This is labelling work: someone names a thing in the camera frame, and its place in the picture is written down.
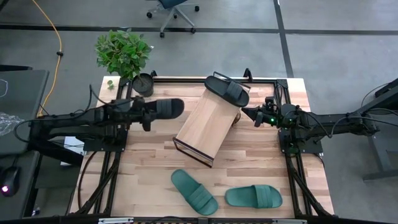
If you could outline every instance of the black desk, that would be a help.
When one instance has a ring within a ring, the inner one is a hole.
[[[7,114],[18,115],[22,119],[36,117],[41,102],[45,84],[49,73],[44,70],[28,70],[15,72],[0,72],[0,79],[8,82],[7,95],[0,98],[0,111]],[[27,139],[29,127],[22,125],[18,132],[22,138]],[[20,154],[17,166],[21,168],[20,187],[13,197],[0,195],[0,220],[15,220],[29,215],[29,200],[35,195],[34,180],[40,155],[36,151],[27,150],[27,144],[18,141],[13,133],[0,137],[0,155]],[[14,156],[0,159],[0,167],[9,167]]]
[[[45,70],[0,72],[0,79],[8,82],[7,95],[0,98],[0,111],[24,120],[36,118],[48,77],[49,73]],[[0,93],[4,92],[5,84],[1,82]],[[28,125],[21,125],[18,134],[22,139],[27,139]],[[21,154],[26,151],[26,147],[26,143],[15,138],[12,133],[0,136],[0,156]]]

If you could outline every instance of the floor stripe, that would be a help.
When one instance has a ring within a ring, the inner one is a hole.
[[[398,30],[302,30],[286,29],[286,34],[306,35],[398,35]]]
[[[59,31],[107,32],[109,30],[127,30],[132,32],[160,32],[159,27],[92,27],[92,26],[56,26]],[[9,30],[53,30],[52,26],[0,24],[0,29]],[[278,29],[245,29],[245,28],[196,28],[197,32],[244,33],[244,34],[277,34]],[[191,32],[191,28],[165,28],[165,32]]]
[[[279,28],[280,44],[282,46],[282,54],[284,56],[286,75],[287,78],[294,78],[292,62],[290,61],[289,48],[287,46],[284,21],[282,19],[282,13],[280,11],[280,5],[278,0],[274,0],[274,6],[275,6],[276,19]]]
[[[60,31],[107,32],[109,30],[127,30],[133,32],[159,32],[158,27],[108,27],[108,26],[57,26]],[[52,30],[51,26],[0,24],[0,29],[9,30]],[[243,34],[278,34],[279,29],[246,29],[246,28],[196,28],[197,32],[243,33]],[[191,28],[166,28],[166,32],[190,32]],[[398,35],[398,30],[312,30],[284,29],[285,34],[302,35]]]

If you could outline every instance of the potted plant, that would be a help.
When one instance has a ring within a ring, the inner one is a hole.
[[[149,52],[148,46],[140,36],[118,30],[109,35],[101,35],[95,44],[98,66],[106,67],[109,73],[116,72],[122,78],[132,80],[132,87],[142,96],[151,96],[154,92],[154,80],[147,73],[140,73],[145,68]]]

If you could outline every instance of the metal bracket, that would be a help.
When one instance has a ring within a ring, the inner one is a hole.
[[[279,146],[282,153],[323,153],[322,144],[317,138],[310,138],[304,142],[294,142],[291,130],[280,129],[278,132]]]
[[[246,68],[243,74],[243,78],[248,78],[249,82],[253,82],[253,76],[249,68]]]
[[[117,144],[106,144],[102,140],[86,141],[84,150],[96,152],[123,152],[127,143],[127,134],[127,130],[119,129],[118,136],[121,141]]]
[[[208,218],[198,218],[198,224],[209,224]]]
[[[127,83],[129,83],[130,79],[128,78],[120,78],[119,79],[119,86],[118,87],[124,87],[125,85],[127,85]]]
[[[279,83],[283,88],[289,87],[286,79],[277,79],[276,82]]]
[[[152,70],[152,71],[150,72],[150,75],[151,75],[152,77],[157,76],[156,71],[155,71],[155,70]]]
[[[289,220],[289,219],[276,219],[272,221],[273,224],[307,224],[306,220]]]
[[[133,223],[134,217],[123,218],[100,218],[98,224],[117,224],[117,223]]]

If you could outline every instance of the black slide sandal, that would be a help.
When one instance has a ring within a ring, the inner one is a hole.
[[[215,77],[214,74],[224,77],[225,80]],[[249,90],[250,86],[243,85],[218,72],[214,74],[205,80],[205,87],[208,90],[237,107],[244,107],[249,103],[249,93],[243,90],[242,86]]]

